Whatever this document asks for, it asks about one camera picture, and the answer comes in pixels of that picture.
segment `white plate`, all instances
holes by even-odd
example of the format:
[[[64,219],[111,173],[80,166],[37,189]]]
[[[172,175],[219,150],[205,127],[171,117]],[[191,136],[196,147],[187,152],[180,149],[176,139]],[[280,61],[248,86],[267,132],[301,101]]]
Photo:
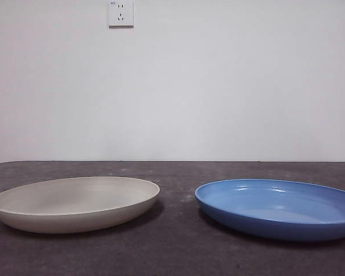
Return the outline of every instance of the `white plate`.
[[[0,193],[0,220],[37,233],[76,233],[111,227],[147,211],[156,184],[125,177],[81,177],[38,182]]]

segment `outlet faceplate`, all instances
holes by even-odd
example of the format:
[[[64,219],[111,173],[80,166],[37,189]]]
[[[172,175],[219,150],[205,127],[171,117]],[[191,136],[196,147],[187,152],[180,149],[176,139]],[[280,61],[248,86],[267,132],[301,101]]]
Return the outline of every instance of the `outlet faceplate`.
[[[109,1],[109,27],[133,27],[133,0]]]

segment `plastic plate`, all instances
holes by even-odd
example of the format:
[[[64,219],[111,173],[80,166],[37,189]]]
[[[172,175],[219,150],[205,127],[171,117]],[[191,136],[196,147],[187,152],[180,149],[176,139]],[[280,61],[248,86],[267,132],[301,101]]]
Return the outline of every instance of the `plastic plate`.
[[[233,179],[195,191],[202,210],[252,235],[303,242],[345,237],[345,191],[303,182]]]
[[[38,182],[0,193],[0,220],[29,232],[91,231],[140,216],[159,192],[150,181],[124,177]]]

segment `dark table surface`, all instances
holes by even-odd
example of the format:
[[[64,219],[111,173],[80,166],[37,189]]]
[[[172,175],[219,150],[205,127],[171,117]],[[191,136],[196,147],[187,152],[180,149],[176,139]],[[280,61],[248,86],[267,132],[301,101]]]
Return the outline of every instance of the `dark table surface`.
[[[345,239],[292,243],[228,229],[203,214],[194,190],[234,178],[285,179],[345,190],[345,163],[11,162],[0,192],[57,178],[122,176],[161,188],[157,203],[128,223],[46,235],[0,223],[0,275],[345,275]]]

